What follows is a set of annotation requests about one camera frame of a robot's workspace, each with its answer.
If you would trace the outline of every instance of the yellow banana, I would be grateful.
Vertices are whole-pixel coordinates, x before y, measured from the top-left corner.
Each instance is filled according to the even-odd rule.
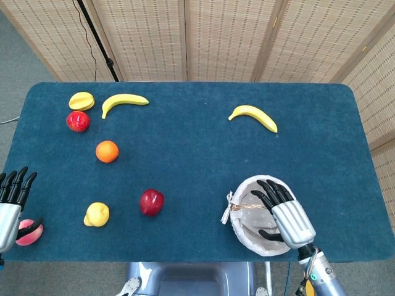
[[[241,105],[234,109],[233,113],[229,116],[229,121],[234,119],[236,116],[240,115],[248,115],[256,120],[258,120],[264,127],[266,127],[269,131],[273,131],[277,133],[277,125],[276,123],[261,109],[250,105]]]
[[[106,119],[107,113],[119,104],[147,105],[148,103],[145,97],[137,96],[136,94],[116,94],[104,101],[101,118]]]
[[[92,108],[93,105],[93,96],[86,91],[81,91],[74,94],[69,100],[69,107],[73,110],[85,111],[89,108]]]

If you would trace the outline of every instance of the gray carpet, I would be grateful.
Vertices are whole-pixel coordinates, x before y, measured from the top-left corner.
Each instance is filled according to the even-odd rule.
[[[53,81],[53,77],[2,13],[0,40],[0,121],[4,121],[19,116],[25,96],[35,83]],[[16,123],[0,125],[0,170],[15,127]],[[338,263],[334,267],[349,295],[395,295],[394,258],[371,263]],[[0,271],[0,295],[111,296],[123,286],[126,268],[125,263],[7,262]],[[283,295],[287,270],[287,263],[272,263],[275,295]],[[300,267],[293,264],[288,295],[293,295],[301,277]],[[257,282],[264,285],[260,263],[257,264]]]

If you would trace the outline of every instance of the red apple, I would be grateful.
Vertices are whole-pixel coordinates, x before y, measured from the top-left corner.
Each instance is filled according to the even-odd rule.
[[[144,215],[155,216],[160,212],[165,202],[165,197],[155,189],[147,189],[140,197],[140,210]]]
[[[86,130],[90,122],[89,116],[82,111],[73,111],[66,118],[67,126],[77,132]]]

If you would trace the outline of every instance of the yellow pear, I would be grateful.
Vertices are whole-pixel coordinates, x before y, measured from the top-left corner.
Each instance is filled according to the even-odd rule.
[[[102,202],[94,202],[86,210],[84,224],[87,226],[100,227],[105,225],[109,218],[109,207]]]

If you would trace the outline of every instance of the table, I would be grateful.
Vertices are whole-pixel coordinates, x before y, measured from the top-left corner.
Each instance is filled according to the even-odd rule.
[[[88,91],[95,106],[84,133],[70,131],[70,97]],[[146,106],[120,105],[101,119],[109,96],[132,93]],[[254,105],[278,125],[271,133],[250,117]],[[117,143],[114,163],[96,145]],[[331,261],[367,261],[394,253],[392,234],[352,91],[342,84],[304,83],[40,83],[23,106],[5,171],[37,171],[23,218],[44,217],[44,234],[15,246],[6,260],[274,261],[241,245],[219,222],[226,195],[246,178],[286,182]],[[147,188],[165,194],[154,217],[139,212]],[[83,225],[92,202],[110,208],[102,228]]]

